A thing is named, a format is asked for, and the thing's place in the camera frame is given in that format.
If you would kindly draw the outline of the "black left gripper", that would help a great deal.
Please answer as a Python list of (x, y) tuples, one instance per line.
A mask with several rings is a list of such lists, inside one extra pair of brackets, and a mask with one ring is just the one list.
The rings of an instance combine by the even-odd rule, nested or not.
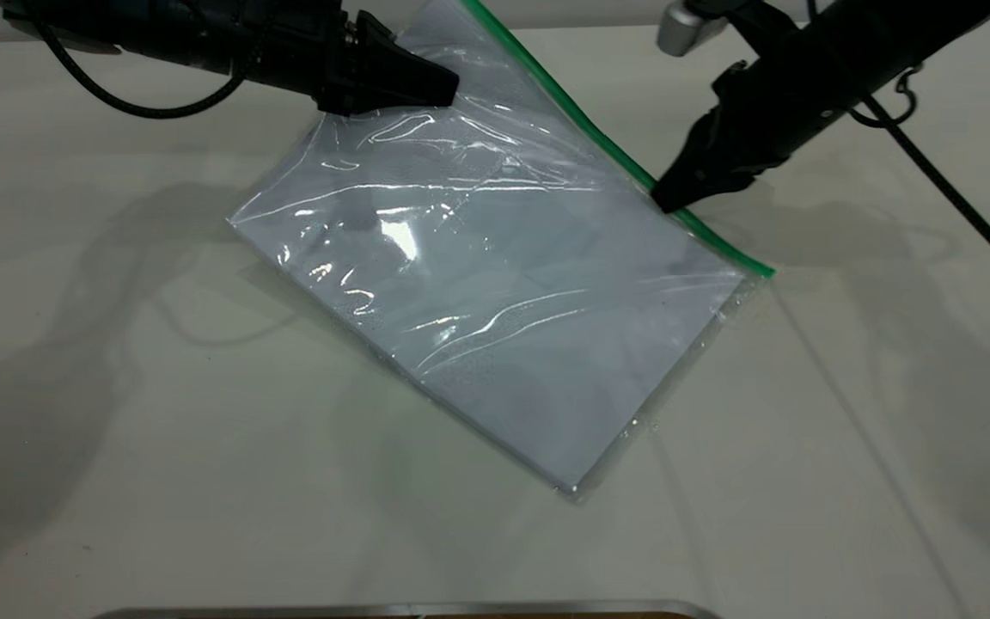
[(444, 108), (459, 85), (455, 71), (398, 46), (368, 11), (349, 15), (341, 1), (272, 4), (272, 86), (307, 95), (321, 111)]

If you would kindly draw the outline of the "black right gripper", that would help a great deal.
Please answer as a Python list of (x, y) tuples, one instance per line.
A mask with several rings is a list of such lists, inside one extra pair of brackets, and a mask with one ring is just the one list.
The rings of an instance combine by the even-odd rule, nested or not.
[(718, 102), (650, 192), (660, 211), (745, 191), (857, 103), (856, 86), (827, 58), (738, 63), (712, 82), (712, 92)]

